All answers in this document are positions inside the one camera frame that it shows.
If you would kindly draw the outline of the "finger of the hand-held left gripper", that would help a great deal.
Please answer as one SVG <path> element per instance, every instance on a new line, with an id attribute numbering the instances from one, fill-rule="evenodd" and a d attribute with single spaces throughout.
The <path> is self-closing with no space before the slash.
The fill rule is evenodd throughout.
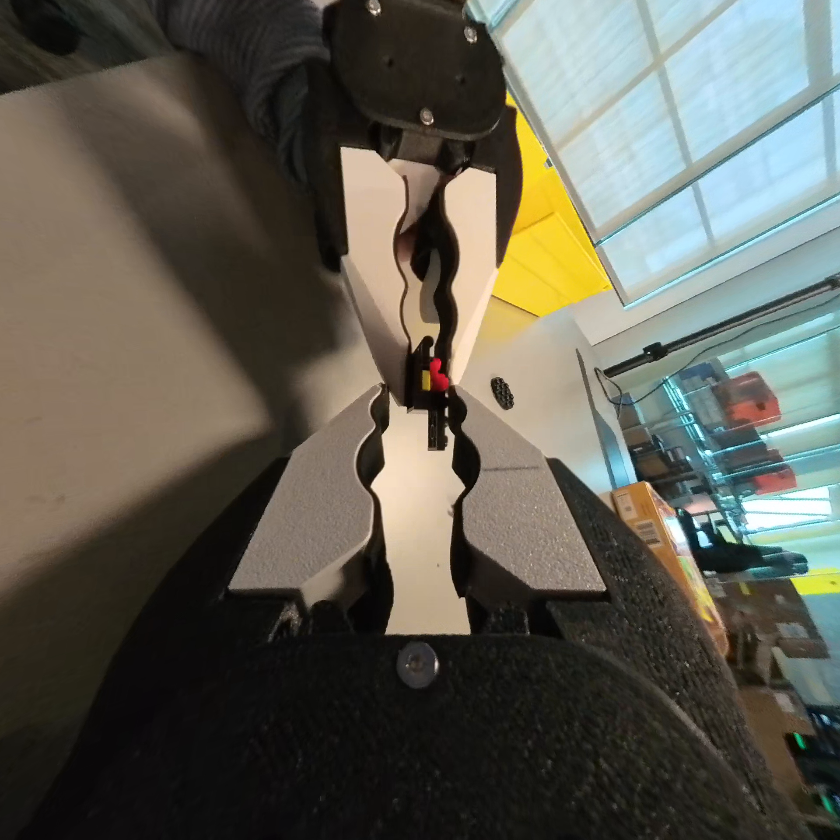
<path id="1" fill-rule="evenodd" d="M 441 175 L 421 216 L 429 245 L 421 323 L 437 326 L 434 356 L 450 384 L 466 372 L 496 283 L 497 178 L 468 168 Z"/>
<path id="2" fill-rule="evenodd" d="M 411 351 L 396 235 L 406 214 L 406 184 L 373 150 L 344 146 L 340 162 L 348 246 L 342 276 L 381 379 L 405 407 Z"/>

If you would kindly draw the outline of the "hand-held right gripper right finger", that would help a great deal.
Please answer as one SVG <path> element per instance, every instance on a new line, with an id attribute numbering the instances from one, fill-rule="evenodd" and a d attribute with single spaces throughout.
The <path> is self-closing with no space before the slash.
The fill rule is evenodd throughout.
<path id="1" fill-rule="evenodd" d="M 542 451 L 455 385 L 449 392 L 455 503 L 450 568 L 457 594 L 490 613 L 600 601 L 606 584 Z"/>

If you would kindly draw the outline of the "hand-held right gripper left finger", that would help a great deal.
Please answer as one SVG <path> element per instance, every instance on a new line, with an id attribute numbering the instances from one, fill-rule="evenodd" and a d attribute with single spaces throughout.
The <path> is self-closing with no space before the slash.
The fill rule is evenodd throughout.
<path id="1" fill-rule="evenodd" d="M 389 613 L 382 508 L 389 392 L 374 385 L 291 453 L 228 584 L 304 608 Z"/>

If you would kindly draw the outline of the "yellow plastic bin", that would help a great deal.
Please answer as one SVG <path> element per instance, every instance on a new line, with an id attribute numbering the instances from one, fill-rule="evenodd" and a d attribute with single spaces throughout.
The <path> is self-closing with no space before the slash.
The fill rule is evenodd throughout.
<path id="1" fill-rule="evenodd" d="M 494 298 L 538 318 L 612 289 L 558 172 L 518 108 L 521 201 Z"/>

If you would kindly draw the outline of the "black lego assembly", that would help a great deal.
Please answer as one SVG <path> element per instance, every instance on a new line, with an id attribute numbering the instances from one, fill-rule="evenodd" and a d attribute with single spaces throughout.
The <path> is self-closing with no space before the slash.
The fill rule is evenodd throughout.
<path id="1" fill-rule="evenodd" d="M 442 373 L 446 374 L 443 362 Z M 447 430 L 449 388 L 443 393 L 422 392 L 420 386 L 420 374 L 421 371 L 417 371 L 413 368 L 411 354 L 408 357 L 406 366 L 406 410 L 420 411 L 427 414 L 427 448 L 432 452 L 445 452 L 448 446 Z"/>

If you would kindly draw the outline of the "person's left forearm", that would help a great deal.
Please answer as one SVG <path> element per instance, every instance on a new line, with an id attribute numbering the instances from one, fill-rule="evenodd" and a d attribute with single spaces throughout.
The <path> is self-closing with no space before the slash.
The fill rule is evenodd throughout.
<path id="1" fill-rule="evenodd" d="M 311 1 L 152 1 L 169 42 L 205 59 L 237 94 L 280 168 L 306 185 L 308 64 L 329 61 L 322 7 Z"/>

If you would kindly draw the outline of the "orange lego box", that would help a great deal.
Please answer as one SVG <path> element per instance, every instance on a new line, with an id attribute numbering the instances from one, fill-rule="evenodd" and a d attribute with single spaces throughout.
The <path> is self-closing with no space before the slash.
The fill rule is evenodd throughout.
<path id="1" fill-rule="evenodd" d="M 619 518 L 654 552 L 686 595 L 716 650 L 726 658 L 729 641 L 725 624 L 697 566 L 676 510 L 644 481 L 614 489 L 612 502 Z"/>

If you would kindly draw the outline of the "metal shelf rack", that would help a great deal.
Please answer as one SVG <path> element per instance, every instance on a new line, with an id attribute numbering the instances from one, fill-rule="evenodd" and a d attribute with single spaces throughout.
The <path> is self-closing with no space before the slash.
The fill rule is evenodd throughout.
<path id="1" fill-rule="evenodd" d="M 736 540 L 760 527 L 750 523 L 753 502 L 785 493 L 756 496 L 748 482 L 752 468 L 769 449 L 781 453 L 770 434 L 781 428 L 783 414 L 770 425 L 730 428 L 711 390 L 722 380 L 749 372 L 757 371 L 728 370 L 714 358 L 643 387 L 638 394 L 614 397 L 637 478 L 674 508 L 688 510 L 691 502 L 708 501 L 711 512 L 721 515 Z"/>

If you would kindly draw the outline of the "black office chair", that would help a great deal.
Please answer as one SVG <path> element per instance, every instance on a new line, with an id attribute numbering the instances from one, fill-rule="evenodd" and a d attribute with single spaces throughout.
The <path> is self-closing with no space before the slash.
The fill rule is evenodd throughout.
<path id="1" fill-rule="evenodd" d="M 737 574 L 751 570 L 771 570 L 776 575 L 806 574 L 810 567 L 802 554 L 773 545 L 751 545 L 730 542 L 719 533 L 711 537 L 710 545 L 700 543 L 699 532 L 687 510 L 676 510 L 677 520 L 698 568 L 716 574 Z"/>

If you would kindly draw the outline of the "black light stand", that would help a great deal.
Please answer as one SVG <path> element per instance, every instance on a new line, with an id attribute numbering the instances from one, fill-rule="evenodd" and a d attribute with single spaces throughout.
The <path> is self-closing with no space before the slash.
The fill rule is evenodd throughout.
<path id="1" fill-rule="evenodd" d="M 820 298 L 825 294 L 835 293 L 838 291 L 839 274 L 836 272 L 808 287 L 804 287 L 790 294 L 773 299 L 768 303 L 744 311 L 732 318 L 715 322 L 708 327 L 691 332 L 678 339 L 666 343 L 651 343 L 645 346 L 641 353 L 607 367 L 602 371 L 602 373 L 606 378 L 611 379 L 619 375 L 624 375 L 625 373 L 634 371 L 647 364 L 653 364 L 661 361 L 671 354 L 685 350 L 690 346 L 694 346 L 706 340 L 711 340 L 720 335 L 729 333 L 733 329 L 750 327 L 771 315 L 775 315 L 777 313 L 787 315 L 788 311 L 795 306 L 815 298 Z"/>

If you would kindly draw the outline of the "large paned window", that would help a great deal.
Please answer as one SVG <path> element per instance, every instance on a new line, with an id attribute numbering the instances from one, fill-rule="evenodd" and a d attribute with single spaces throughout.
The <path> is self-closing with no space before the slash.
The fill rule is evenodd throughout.
<path id="1" fill-rule="evenodd" d="M 467 8 L 625 308 L 838 228 L 838 1 Z"/>
<path id="2" fill-rule="evenodd" d="M 780 399 L 781 428 L 770 434 L 793 467 L 799 489 L 753 502 L 759 528 L 740 542 L 771 543 L 838 520 L 838 314 L 827 313 L 729 352 L 728 370 L 761 373 Z"/>

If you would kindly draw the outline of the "orange storage case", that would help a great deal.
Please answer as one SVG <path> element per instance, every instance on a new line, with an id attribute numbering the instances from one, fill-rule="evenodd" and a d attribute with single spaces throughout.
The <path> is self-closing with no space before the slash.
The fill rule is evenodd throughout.
<path id="1" fill-rule="evenodd" d="M 780 402 L 760 373 L 729 377 L 711 390 L 727 427 L 761 427 L 781 420 Z"/>
<path id="2" fill-rule="evenodd" d="M 795 471 L 779 450 L 774 448 L 769 449 L 766 458 L 752 468 L 748 482 L 756 496 L 769 496 L 798 489 Z"/>

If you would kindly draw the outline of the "brown cardboard boxes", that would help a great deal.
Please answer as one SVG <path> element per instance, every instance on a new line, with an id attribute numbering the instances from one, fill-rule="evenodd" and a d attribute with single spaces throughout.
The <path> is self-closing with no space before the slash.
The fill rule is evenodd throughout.
<path id="1" fill-rule="evenodd" d="M 709 582 L 726 630 L 728 664 L 740 686 L 779 686 L 784 660 L 822 662 L 830 658 L 793 581 L 787 578 Z"/>

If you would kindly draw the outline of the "dark equipment rack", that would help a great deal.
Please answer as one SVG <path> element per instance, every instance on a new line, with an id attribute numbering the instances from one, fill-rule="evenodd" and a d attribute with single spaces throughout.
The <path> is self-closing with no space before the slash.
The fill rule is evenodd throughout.
<path id="1" fill-rule="evenodd" d="M 819 816 L 838 825 L 839 706 L 807 706 L 805 712 L 812 732 L 785 733 L 785 746 Z"/>

